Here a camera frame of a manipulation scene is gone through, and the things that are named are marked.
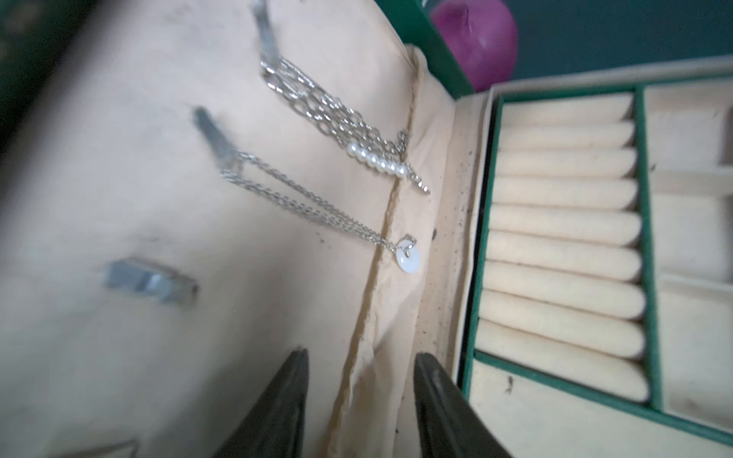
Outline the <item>purple ball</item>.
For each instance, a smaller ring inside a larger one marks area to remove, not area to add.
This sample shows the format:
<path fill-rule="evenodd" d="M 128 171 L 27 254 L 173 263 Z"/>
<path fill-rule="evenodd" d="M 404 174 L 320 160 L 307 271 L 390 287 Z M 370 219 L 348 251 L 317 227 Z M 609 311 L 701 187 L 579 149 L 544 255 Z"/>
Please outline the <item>purple ball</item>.
<path fill-rule="evenodd" d="M 429 17 L 477 93 L 511 78 L 518 34 L 504 2 L 443 1 Z"/>

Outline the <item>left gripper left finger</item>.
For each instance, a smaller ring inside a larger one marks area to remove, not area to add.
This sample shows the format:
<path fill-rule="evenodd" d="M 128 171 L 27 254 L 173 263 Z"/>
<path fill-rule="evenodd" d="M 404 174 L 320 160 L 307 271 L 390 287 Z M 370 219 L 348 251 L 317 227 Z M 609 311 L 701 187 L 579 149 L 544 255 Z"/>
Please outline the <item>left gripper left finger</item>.
<path fill-rule="evenodd" d="M 216 457 L 300 457 L 305 436 L 308 351 L 293 350 Z"/>

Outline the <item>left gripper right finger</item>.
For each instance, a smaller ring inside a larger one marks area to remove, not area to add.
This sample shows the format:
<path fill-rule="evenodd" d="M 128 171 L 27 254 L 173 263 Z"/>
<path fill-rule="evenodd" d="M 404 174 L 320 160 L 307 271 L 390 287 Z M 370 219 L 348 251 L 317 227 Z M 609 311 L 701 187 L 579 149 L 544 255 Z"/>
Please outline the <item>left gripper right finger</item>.
<path fill-rule="evenodd" d="M 421 455 L 430 458 L 508 457 L 437 358 L 418 353 L 413 368 Z"/>

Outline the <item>green jewelry box beige lining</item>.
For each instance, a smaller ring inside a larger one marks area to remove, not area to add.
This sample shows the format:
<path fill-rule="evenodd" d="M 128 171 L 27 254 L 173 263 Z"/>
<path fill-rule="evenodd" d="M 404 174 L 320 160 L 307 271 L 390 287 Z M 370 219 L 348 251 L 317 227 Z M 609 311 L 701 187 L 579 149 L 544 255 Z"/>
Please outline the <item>green jewelry box beige lining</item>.
<path fill-rule="evenodd" d="M 732 453 L 732 60 L 452 97 L 372 1 L 106 1 L 1 170 L 1 453 L 416 457 L 431 351 L 515 457 Z"/>

